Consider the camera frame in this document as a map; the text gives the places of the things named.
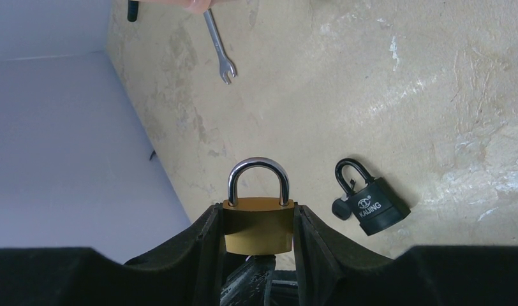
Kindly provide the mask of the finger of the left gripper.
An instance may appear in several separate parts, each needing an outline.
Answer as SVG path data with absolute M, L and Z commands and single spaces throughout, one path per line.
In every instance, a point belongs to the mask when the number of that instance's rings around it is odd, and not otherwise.
M 299 306 L 296 271 L 274 271 L 270 290 L 270 305 Z
M 270 305 L 276 257 L 251 256 L 227 278 L 220 305 Z

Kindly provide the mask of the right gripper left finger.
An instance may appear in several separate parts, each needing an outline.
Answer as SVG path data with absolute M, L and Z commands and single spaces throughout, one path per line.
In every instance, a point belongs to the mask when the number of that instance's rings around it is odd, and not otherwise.
M 219 305 L 223 211 L 210 206 L 190 227 L 126 262 L 135 275 L 128 305 Z

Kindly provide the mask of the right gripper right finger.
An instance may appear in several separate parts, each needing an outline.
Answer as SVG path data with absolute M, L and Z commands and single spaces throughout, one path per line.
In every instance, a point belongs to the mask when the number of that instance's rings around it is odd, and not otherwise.
M 306 205 L 295 206 L 293 253 L 300 305 L 327 305 L 354 277 L 393 262 L 326 225 Z

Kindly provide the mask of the brass padlock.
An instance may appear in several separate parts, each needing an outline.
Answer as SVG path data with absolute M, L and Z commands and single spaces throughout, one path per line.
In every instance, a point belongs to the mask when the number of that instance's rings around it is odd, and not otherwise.
M 265 168 L 279 180 L 279 196 L 238 196 L 240 176 L 251 168 Z M 283 167 L 266 157 L 250 157 L 233 167 L 228 176 L 228 198 L 223 204 L 226 251 L 245 256 L 270 256 L 290 252 L 293 243 L 295 202 Z

